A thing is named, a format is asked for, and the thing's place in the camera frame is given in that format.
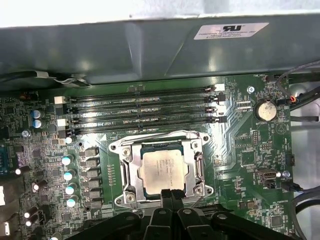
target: motherboard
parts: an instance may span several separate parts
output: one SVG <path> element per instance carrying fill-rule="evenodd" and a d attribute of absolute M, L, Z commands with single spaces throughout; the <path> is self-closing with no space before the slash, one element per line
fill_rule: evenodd
<path fill-rule="evenodd" d="M 161 189 L 294 232 L 290 108 L 271 73 L 7 92 L 0 117 L 0 208 L 17 212 L 1 236 L 67 239 L 143 215 Z"/>

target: black cable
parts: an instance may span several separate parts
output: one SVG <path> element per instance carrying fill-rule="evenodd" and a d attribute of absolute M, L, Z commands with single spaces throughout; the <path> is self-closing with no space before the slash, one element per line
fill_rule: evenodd
<path fill-rule="evenodd" d="M 309 103 L 312 103 L 314 100 L 317 100 L 318 98 L 320 98 L 320 94 L 316 94 L 316 95 L 314 95 L 314 96 L 312 96 L 312 97 L 310 97 L 310 98 L 308 98 L 306 100 L 298 102 L 297 104 L 293 104 L 293 105 L 290 106 L 290 111 L 293 111 L 295 109 L 299 109 L 299 108 L 301 108 L 301 107 L 303 107 L 303 106 L 305 106 L 305 105 L 307 105 Z"/>
<path fill-rule="evenodd" d="M 319 122 L 318 116 L 291 116 L 291 122 Z"/>
<path fill-rule="evenodd" d="M 292 201 L 291 201 L 291 208 L 290 208 L 290 215 L 292 218 L 293 225 L 295 227 L 296 232 L 298 235 L 303 239 L 307 240 L 306 236 L 304 235 L 304 232 L 302 231 L 298 219 L 297 219 L 297 214 L 296 214 L 296 206 L 298 203 L 320 196 L 320 190 L 319 187 L 311 188 L 311 189 L 306 189 L 306 193 L 302 193 L 298 196 L 296 196 Z"/>
<path fill-rule="evenodd" d="M 296 66 L 292 69 L 290 69 L 289 71 L 281 74 L 278 79 L 276 80 L 275 84 L 277 85 L 277 87 L 279 88 L 279 90 L 281 92 L 283 92 L 283 94 L 287 95 L 288 97 L 291 96 L 291 93 L 286 90 L 282 85 L 281 85 L 281 81 L 282 79 L 284 79 L 286 76 L 288 76 L 289 74 L 292 74 L 296 71 L 299 71 L 299 70 L 302 70 L 302 69 L 306 69 L 306 68 L 309 68 L 311 66 L 315 66 L 315 65 L 319 65 L 320 64 L 320 60 L 317 60 L 317 61 L 312 61 L 312 62 L 309 62 L 309 63 L 306 63 L 306 64 L 303 64 L 303 65 L 300 65 L 300 66 Z"/>
<path fill-rule="evenodd" d="M 301 96 L 298 96 L 297 99 L 300 101 L 304 101 L 319 93 L 320 93 L 320 86 L 312 89 L 311 91 L 303 93 Z"/>
<path fill-rule="evenodd" d="M 305 210 L 311 206 L 320 205 L 320 199 L 314 199 L 309 201 L 304 201 L 295 207 L 295 214 L 300 213 L 302 210 Z"/>

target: metal panel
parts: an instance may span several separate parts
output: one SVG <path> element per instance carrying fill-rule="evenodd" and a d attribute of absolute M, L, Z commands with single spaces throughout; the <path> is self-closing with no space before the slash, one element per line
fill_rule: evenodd
<path fill-rule="evenodd" d="M 320 82 L 294 84 L 292 94 L 299 95 L 320 86 Z M 320 99 L 291 113 L 292 116 L 319 116 Z M 292 152 L 295 154 L 294 182 L 304 189 L 320 185 L 319 122 L 291 122 Z M 307 239 L 320 239 L 320 207 L 312 206 L 299 213 L 298 220 Z"/>
<path fill-rule="evenodd" d="M 3 28 L 0 70 L 87 74 L 91 84 L 283 70 L 319 58 L 319 20 L 310 14 Z M 202 25 L 243 23 L 269 25 L 252 37 L 194 40 Z"/>

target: cpu socket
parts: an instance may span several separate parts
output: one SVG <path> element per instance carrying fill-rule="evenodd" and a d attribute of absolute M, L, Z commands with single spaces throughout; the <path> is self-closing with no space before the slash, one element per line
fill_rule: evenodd
<path fill-rule="evenodd" d="M 162 189 L 185 192 L 185 204 L 211 195 L 205 185 L 203 145 L 210 136 L 197 131 L 179 130 L 127 136 L 109 145 L 119 155 L 122 195 L 117 206 L 144 209 L 160 205 Z"/>

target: sticker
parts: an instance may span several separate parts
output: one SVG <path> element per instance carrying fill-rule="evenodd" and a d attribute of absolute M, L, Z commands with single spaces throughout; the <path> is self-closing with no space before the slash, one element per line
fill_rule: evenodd
<path fill-rule="evenodd" d="M 268 22 L 203 25 L 194 40 L 249 38 L 267 26 Z"/>

